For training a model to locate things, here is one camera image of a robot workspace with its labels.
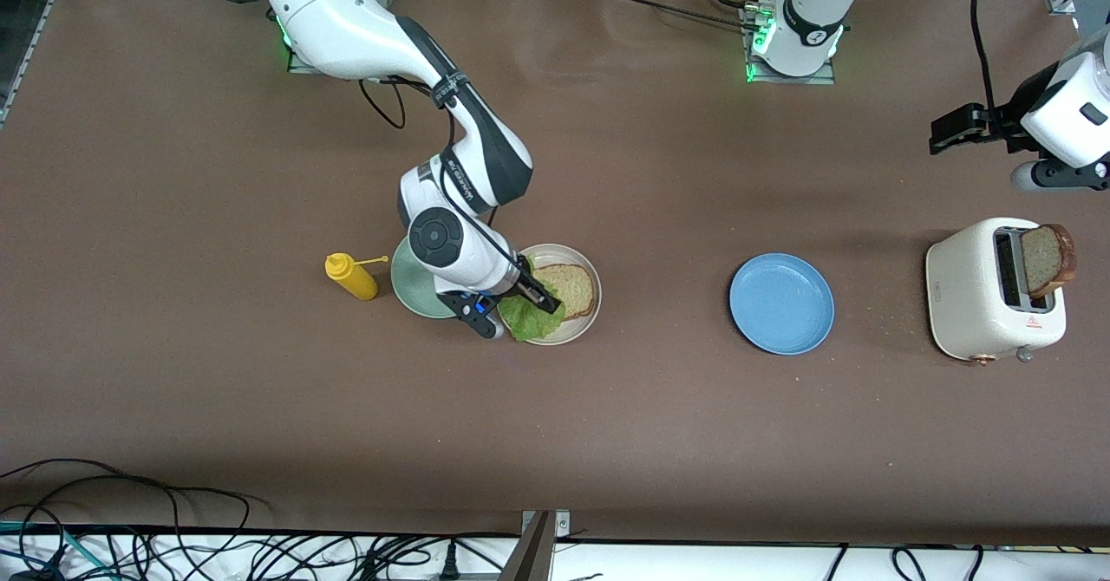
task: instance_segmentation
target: plate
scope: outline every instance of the plate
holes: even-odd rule
[[[816,348],[829,334],[835,317],[825,278],[805,260],[786,253],[746,261],[733,278],[728,305],[748,340],[779,355]]]
[[[594,309],[589,314],[571,321],[563,321],[558,329],[548,334],[547,338],[529,340],[527,342],[541,345],[564,344],[585,333],[589,329],[589,325],[594,324],[597,311],[602,308],[602,281],[598,279],[597,270],[594,269],[589,260],[578,251],[556,243],[532,246],[521,253],[531,258],[532,266],[536,269],[549,264],[577,264],[585,269],[589,273],[589,278],[594,281]]]
[[[390,263],[393,293],[405,308],[428,319],[453,319],[455,313],[435,295],[435,278],[416,260],[408,237],[401,239]]]

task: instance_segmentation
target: blue plate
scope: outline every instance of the blue plate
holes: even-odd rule
[[[728,305],[740,332],[779,355],[805,353],[833,329],[828,282],[805,260],[765,253],[746,261],[733,278]]]

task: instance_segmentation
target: lettuce leaf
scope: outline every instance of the lettuce leaf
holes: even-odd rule
[[[549,283],[539,280],[539,283],[547,289],[555,298],[558,293]],[[547,338],[563,324],[566,319],[566,304],[559,304],[554,313],[548,314],[536,308],[524,295],[515,295],[501,300],[497,304],[497,312],[501,320],[508,328],[508,333],[518,342]]]

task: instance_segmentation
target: bread crust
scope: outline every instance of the bread crust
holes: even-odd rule
[[[1068,230],[1059,223],[1046,223],[1041,228],[1052,230],[1056,236],[1056,242],[1060,247],[1060,270],[1042,288],[1029,292],[1029,297],[1033,299],[1047,297],[1050,292],[1073,280],[1079,266],[1079,260],[1076,257],[1076,244]]]
[[[597,305],[597,290],[594,288],[594,279],[589,276],[589,271],[581,264],[571,264],[568,262],[559,262],[556,264],[546,264],[544,267],[537,267],[536,272],[543,271],[544,269],[552,269],[556,267],[573,267],[586,273],[586,279],[589,280],[589,305],[585,310],[578,312],[577,314],[568,315],[564,321],[573,321],[574,319],[582,319],[583,317],[588,317],[594,312],[594,307]]]

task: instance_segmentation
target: toaster slot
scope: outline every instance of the toaster slot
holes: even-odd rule
[[[999,228],[995,231],[995,258],[998,261],[998,286],[1002,301],[1019,312],[1045,313],[1052,309],[1054,298],[1032,299],[1026,282],[1026,267],[1021,253],[1021,228]]]

